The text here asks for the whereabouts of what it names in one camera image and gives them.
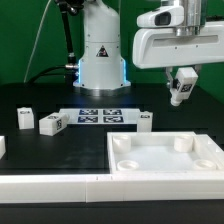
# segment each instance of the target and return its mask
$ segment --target cable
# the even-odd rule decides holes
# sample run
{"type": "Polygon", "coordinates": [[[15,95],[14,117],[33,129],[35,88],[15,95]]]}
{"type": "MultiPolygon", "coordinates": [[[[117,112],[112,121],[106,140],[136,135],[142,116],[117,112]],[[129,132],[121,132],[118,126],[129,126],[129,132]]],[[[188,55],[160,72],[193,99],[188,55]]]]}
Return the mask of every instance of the cable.
{"type": "Polygon", "coordinates": [[[25,76],[24,76],[24,83],[26,83],[26,80],[27,80],[27,77],[28,77],[28,74],[29,74],[29,71],[30,71],[30,66],[31,66],[31,63],[33,61],[33,57],[34,57],[34,54],[35,54],[35,51],[36,51],[36,48],[37,48],[37,44],[38,44],[38,41],[39,41],[40,33],[42,31],[43,23],[44,23],[44,20],[45,20],[46,14],[48,12],[48,9],[49,9],[51,1],[52,0],[48,1],[47,5],[45,7],[45,10],[44,10],[44,13],[43,13],[40,25],[39,25],[37,36],[36,36],[36,39],[35,39],[35,42],[34,42],[34,46],[33,46],[33,50],[32,50],[32,53],[30,55],[29,63],[27,65],[26,73],[25,73],[25,76]]]}
{"type": "Polygon", "coordinates": [[[64,75],[64,74],[47,74],[48,72],[52,72],[52,71],[55,71],[55,70],[58,70],[58,69],[62,69],[62,68],[65,68],[64,65],[59,65],[59,66],[54,66],[54,67],[51,67],[51,68],[48,68],[48,69],[45,69],[43,70],[42,72],[40,72],[39,74],[37,74],[36,76],[32,77],[28,82],[27,84],[32,84],[34,83],[38,78],[42,77],[42,76],[53,76],[53,75],[64,75]]]}

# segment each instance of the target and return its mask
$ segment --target small white cube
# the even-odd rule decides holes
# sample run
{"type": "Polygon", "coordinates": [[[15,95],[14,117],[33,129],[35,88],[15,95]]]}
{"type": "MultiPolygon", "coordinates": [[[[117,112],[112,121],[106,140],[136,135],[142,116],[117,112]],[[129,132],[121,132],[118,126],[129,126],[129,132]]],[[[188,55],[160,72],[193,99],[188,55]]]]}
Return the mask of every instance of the small white cube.
{"type": "Polygon", "coordinates": [[[40,134],[53,136],[67,127],[69,116],[63,113],[53,113],[39,120],[40,134]]]}
{"type": "Polygon", "coordinates": [[[5,154],[5,137],[0,136],[0,159],[4,156],[5,154]]]}
{"type": "Polygon", "coordinates": [[[19,129],[34,128],[34,116],[32,108],[19,108],[17,109],[19,129]]]}
{"type": "Polygon", "coordinates": [[[137,120],[137,132],[151,132],[152,117],[153,113],[150,113],[148,111],[140,112],[137,120]]]}

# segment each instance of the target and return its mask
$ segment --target black cable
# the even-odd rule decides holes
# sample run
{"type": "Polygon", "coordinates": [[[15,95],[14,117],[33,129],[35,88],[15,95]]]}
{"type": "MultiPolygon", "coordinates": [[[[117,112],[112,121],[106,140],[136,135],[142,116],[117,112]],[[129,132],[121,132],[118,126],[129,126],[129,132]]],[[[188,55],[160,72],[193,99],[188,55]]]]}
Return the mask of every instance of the black cable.
{"type": "Polygon", "coordinates": [[[40,77],[42,76],[53,76],[53,75],[62,75],[62,74],[48,74],[48,72],[52,72],[52,71],[55,71],[55,70],[58,70],[58,69],[62,69],[62,68],[65,68],[64,65],[58,65],[58,66],[54,66],[54,67],[51,67],[51,68],[47,68],[45,70],[43,70],[42,72],[38,73],[36,76],[32,77],[28,82],[27,84],[32,84],[34,83],[37,79],[39,79],[40,77]]]}

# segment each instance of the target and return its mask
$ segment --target white rectangular piece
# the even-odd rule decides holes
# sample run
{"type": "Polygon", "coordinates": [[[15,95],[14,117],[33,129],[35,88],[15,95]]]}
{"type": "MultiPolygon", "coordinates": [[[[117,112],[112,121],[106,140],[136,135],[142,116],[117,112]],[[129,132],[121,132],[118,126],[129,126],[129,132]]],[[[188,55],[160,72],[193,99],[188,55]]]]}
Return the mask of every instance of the white rectangular piece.
{"type": "Polygon", "coordinates": [[[0,203],[85,201],[84,175],[0,176],[0,203]]]}
{"type": "Polygon", "coordinates": [[[140,113],[139,109],[61,109],[59,113],[70,116],[68,124],[79,125],[116,125],[136,124],[140,113]]]}
{"type": "Polygon", "coordinates": [[[148,111],[140,112],[137,121],[137,132],[151,132],[152,117],[153,113],[149,113],[148,111]]]}
{"type": "Polygon", "coordinates": [[[32,108],[19,108],[17,109],[19,129],[32,129],[34,128],[34,116],[32,108]]]}
{"type": "Polygon", "coordinates": [[[69,116],[63,113],[53,113],[39,120],[40,134],[53,136],[67,127],[69,116]]]}
{"type": "Polygon", "coordinates": [[[5,137],[0,136],[0,159],[4,156],[5,154],[5,137]]]}

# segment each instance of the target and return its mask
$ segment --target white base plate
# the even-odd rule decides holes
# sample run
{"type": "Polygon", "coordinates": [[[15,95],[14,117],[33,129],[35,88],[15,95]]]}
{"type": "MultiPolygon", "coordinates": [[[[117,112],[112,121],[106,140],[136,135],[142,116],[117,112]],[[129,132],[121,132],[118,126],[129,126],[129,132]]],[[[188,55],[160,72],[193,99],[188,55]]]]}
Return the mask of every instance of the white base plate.
{"type": "Polygon", "coordinates": [[[115,125],[137,124],[139,109],[61,109],[59,113],[70,116],[68,124],[79,125],[115,125]]]}

